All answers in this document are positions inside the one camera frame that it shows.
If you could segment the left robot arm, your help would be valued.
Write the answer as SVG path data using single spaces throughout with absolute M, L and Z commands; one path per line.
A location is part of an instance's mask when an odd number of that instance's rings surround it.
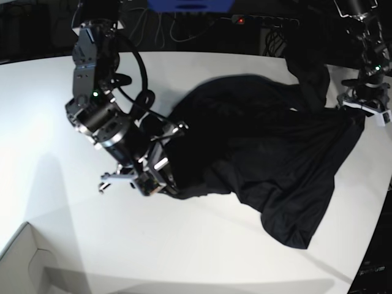
M 382 25 L 376 12 L 377 1 L 335 1 L 341 18 L 356 22 L 348 32 L 362 46 L 361 64 L 356 79 L 342 80 L 345 92 L 338 95 L 340 107 L 357 108 L 375 116 L 384 126 L 391 122 L 388 104 L 390 84 L 384 81 L 391 72 L 391 46 L 382 32 Z

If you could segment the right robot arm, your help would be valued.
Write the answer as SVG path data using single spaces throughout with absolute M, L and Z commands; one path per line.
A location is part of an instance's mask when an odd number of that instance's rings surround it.
M 142 195 L 176 195 L 165 145 L 184 135 L 186 124 L 173 122 L 152 110 L 154 93 L 148 86 L 145 64 L 135 45 L 118 29 L 121 1 L 80 1 L 72 27 L 78 39 L 72 59 L 73 97 L 66 104 L 67 119 L 96 148 L 106 150 L 117 163 L 101 177 L 99 192 L 118 181 L 129 183 Z M 119 42 L 133 54 L 141 76 L 141 90 L 123 111 L 113 95 L 132 83 L 118 73 Z

